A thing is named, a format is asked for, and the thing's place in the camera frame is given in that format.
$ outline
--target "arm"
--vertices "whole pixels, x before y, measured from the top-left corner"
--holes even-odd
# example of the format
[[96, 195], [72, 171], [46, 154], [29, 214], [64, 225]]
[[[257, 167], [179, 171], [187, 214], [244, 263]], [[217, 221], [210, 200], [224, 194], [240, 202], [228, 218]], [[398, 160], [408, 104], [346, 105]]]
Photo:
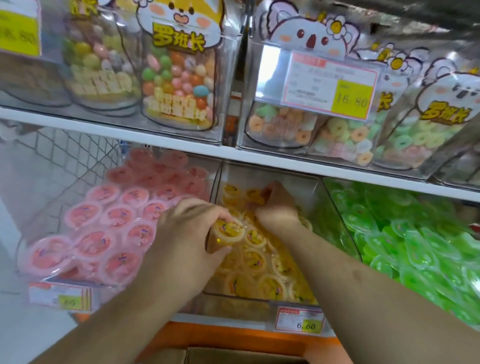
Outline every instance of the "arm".
[[287, 246], [354, 363], [478, 362], [480, 333], [307, 230], [280, 183], [263, 193], [259, 221]]
[[158, 330], [201, 292], [228, 253], [205, 251], [205, 237], [228, 211], [201, 200], [183, 200], [158, 222], [156, 240], [137, 277], [31, 364], [131, 364]]

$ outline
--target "cartoon dog label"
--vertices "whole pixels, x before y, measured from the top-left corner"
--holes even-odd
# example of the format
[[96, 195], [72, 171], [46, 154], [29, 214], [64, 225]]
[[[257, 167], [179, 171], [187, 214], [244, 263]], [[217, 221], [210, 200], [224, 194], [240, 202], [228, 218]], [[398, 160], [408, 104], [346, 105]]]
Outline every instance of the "cartoon dog label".
[[133, 0], [140, 26], [154, 45], [202, 52], [221, 40], [222, 0]]
[[421, 120], [445, 125], [463, 124], [480, 111], [480, 76], [477, 69], [459, 72], [449, 59], [437, 59], [425, 74], [417, 96]]
[[358, 28], [338, 15], [325, 13], [317, 20], [301, 16], [297, 7], [284, 0], [275, 0], [267, 12], [257, 15], [262, 39], [280, 45], [303, 46], [334, 58], [344, 58], [357, 43]]
[[377, 48], [374, 44], [370, 49], [356, 49], [349, 56], [351, 58], [372, 61], [379, 64], [387, 64], [383, 72], [377, 90], [381, 92], [377, 112], [390, 110], [400, 99], [406, 88], [411, 85], [420, 75], [426, 48], [415, 48], [409, 54], [394, 48], [393, 43], [387, 43], [384, 47]]

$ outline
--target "hand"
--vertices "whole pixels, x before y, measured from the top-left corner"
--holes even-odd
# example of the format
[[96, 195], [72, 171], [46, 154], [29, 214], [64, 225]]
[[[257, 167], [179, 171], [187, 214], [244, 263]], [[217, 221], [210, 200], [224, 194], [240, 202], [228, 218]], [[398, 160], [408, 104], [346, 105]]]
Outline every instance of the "hand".
[[164, 212], [134, 283], [151, 297], [168, 291], [180, 301], [180, 309], [202, 291], [231, 250], [225, 247], [214, 254], [205, 250], [205, 238], [217, 219], [233, 221], [226, 208], [196, 198]]
[[255, 215], [268, 231], [274, 233], [282, 227], [300, 224], [295, 200], [280, 182], [271, 182], [260, 195], [266, 203], [257, 208]]

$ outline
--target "white shelf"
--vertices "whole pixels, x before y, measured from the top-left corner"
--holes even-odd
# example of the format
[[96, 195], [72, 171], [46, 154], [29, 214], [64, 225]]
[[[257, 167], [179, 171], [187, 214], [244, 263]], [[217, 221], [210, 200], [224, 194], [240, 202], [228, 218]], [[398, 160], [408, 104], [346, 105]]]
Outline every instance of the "white shelf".
[[480, 202], [480, 192], [469, 191], [455, 187], [447, 187], [422, 181], [409, 180], [400, 177], [379, 174], [368, 170], [350, 169], [345, 166], [320, 164], [279, 155], [236, 149], [229, 146], [216, 146], [213, 144], [205, 144], [191, 140], [175, 139], [172, 137], [159, 135], [157, 133], [148, 133], [118, 126], [72, 120], [63, 117], [37, 114], [34, 112], [2, 107], [0, 107], [0, 118], [41, 126], [67, 129], [81, 133], [97, 134], [119, 140], [178, 149], [185, 152], [202, 154], [205, 156], [258, 164], [284, 170], [310, 173], [319, 176], [336, 177], [351, 181], [366, 182], [426, 194], [434, 194], [467, 201]]

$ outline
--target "yellow price label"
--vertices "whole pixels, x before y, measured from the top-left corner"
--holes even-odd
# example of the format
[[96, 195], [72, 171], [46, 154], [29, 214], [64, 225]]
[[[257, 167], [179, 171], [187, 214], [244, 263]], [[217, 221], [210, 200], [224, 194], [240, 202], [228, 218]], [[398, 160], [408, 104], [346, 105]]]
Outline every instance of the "yellow price label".
[[68, 296], [66, 294], [59, 294], [58, 301], [62, 310], [82, 311], [84, 309], [81, 296]]
[[38, 20], [0, 10], [0, 49], [38, 57], [41, 55]]
[[308, 332], [310, 334], [320, 334], [322, 331], [322, 321], [304, 318], [301, 323], [302, 332]]
[[373, 86], [338, 80], [332, 112], [357, 119], [367, 119]]

